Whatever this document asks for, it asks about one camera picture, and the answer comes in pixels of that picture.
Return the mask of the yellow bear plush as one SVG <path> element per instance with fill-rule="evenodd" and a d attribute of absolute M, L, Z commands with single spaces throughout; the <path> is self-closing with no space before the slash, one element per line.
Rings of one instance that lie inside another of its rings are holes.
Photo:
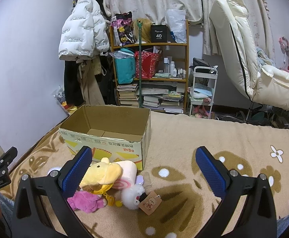
<path fill-rule="evenodd" d="M 121 175 L 122 168 L 117 163 L 111 163 L 109 158 L 103 157 L 100 162 L 92 164 L 87 169 L 79 187 L 90 185 L 110 185 Z"/>

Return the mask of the pink purple plush toy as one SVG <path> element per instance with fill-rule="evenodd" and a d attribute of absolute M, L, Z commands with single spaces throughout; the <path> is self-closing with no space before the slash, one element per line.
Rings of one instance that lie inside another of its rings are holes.
<path fill-rule="evenodd" d="M 88 191 L 76 191 L 67 202 L 73 211 L 80 210 L 85 213 L 93 213 L 107 205 L 107 200 L 102 195 L 95 195 Z"/>

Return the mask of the pink roll cake plush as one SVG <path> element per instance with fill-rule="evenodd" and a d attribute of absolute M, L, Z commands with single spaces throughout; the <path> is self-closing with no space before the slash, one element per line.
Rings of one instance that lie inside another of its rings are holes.
<path fill-rule="evenodd" d="M 133 186 L 138 171 L 136 164 L 132 161 L 120 161 L 117 164 L 120 165 L 122 172 L 113 184 L 112 189 L 123 190 Z"/>

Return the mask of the beige patterned blanket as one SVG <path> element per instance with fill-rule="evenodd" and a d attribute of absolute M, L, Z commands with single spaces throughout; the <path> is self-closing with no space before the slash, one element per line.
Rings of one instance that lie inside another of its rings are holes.
<path fill-rule="evenodd" d="M 194 237 L 220 203 L 195 162 L 205 146 L 228 169 L 241 175 L 268 177 L 277 218 L 289 215 L 289 130 L 229 121 L 151 113 L 151 138 L 144 172 L 162 203 L 150 216 L 142 210 L 106 206 L 76 214 L 94 237 Z M 56 128 L 11 173 L 1 189 L 14 200 L 23 174 L 45 176 L 73 154 Z"/>

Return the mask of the small clear plastic packet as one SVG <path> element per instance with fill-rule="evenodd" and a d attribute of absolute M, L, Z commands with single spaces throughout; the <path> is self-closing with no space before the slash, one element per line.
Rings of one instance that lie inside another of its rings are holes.
<path fill-rule="evenodd" d="M 152 187 L 150 174 L 148 172 L 141 172 L 136 176 L 135 184 L 142 185 L 145 189 Z"/>

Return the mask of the white rolling cart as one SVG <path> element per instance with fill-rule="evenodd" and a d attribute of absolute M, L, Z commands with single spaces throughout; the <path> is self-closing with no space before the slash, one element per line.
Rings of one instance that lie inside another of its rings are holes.
<path fill-rule="evenodd" d="M 193 66 L 189 91 L 189 116 L 211 118 L 218 79 L 218 66 Z"/>

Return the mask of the wooden bookshelf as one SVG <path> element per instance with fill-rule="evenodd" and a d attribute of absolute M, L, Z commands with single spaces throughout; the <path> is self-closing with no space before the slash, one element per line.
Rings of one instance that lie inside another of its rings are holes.
<path fill-rule="evenodd" d="M 117 104 L 181 114 L 187 106 L 188 31 L 176 43 L 167 25 L 118 14 L 110 28 Z"/>

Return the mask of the teal gift bag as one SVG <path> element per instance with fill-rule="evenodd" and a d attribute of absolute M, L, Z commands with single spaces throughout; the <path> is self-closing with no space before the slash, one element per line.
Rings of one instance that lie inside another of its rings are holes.
<path fill-rule="evenodd" d="M 112 53 L 118 84 L 130 84 L 136 76 L 135 53 L 122 48 Z"/>

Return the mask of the red gift bag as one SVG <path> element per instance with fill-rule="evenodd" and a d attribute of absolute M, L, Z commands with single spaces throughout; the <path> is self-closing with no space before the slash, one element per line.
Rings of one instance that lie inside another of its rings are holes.
<path fill-rule="evenodd" d="M 151 79 L 156 74 L 161 54 L 142 51 L 142 79 Z"/>

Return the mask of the white puffer jacket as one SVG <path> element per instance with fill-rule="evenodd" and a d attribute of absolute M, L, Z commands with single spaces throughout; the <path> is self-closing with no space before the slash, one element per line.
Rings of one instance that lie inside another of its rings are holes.
<path fill-rule="evenodd" d="M 110 48 L 107 22 L 110 16 L 105 0 L 75 0 L 76 5 L 66 19 L 61 33 L 58 57 L 64 61 L 92 60 Z"/>

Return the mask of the black box labelled 40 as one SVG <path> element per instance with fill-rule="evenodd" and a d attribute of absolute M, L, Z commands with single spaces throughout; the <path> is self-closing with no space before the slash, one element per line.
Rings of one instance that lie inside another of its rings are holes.
<path fill-rule="evenodd" d="M 167 26 L 166 25 L 151 25 L 150 38 L 152 43 L 167 42 Z"/>

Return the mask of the cream reclining chair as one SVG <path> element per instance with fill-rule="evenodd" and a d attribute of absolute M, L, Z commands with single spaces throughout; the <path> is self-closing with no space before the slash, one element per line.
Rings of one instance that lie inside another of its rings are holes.
<path fill-rule="evenodd" d="M 252 102 L 289 111 L 289 73 L 269 64 L 258 64 L 244 1 L 215 0 L 209 18 L 226 73 L 237 90 Z"/>

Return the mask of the clear plastic bag on shelf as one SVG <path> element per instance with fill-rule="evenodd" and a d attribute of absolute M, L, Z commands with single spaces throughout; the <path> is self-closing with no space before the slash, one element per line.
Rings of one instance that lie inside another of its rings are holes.
<path fill-rule="evenodd" d="M 177 43 L 187 42 L 185 10 L 169 9 L 166 11 L 166 21 L 174 40 Z"/>

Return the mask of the green pole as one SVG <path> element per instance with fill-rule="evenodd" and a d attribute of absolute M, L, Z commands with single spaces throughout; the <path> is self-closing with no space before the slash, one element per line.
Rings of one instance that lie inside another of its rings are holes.
<path fill-rule="evenodd" d="M 139 29 L 139 108 L 142 108 L 142 22 L 138 21 Z"/>

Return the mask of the floral curtain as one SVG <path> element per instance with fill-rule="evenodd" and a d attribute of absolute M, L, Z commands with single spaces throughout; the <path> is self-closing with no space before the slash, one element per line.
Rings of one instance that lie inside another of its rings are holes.
<path fill-rule="evenodd" d="M 209 20 L 209 13 L 215 0 L 105 0 L 111 14 L 132 12 L 134 18 L 148 18 L 154 23 L 166 22 L 169 9 L 184 10 L 186 18 L 193 25 L 204 28 L 203 53 L 220 54 L 215 29 Z M 274 42 L 268 16 L 266 0 L 243 0 L 248 10 L 248 20 L 256 46 L 273 58 Z"/>

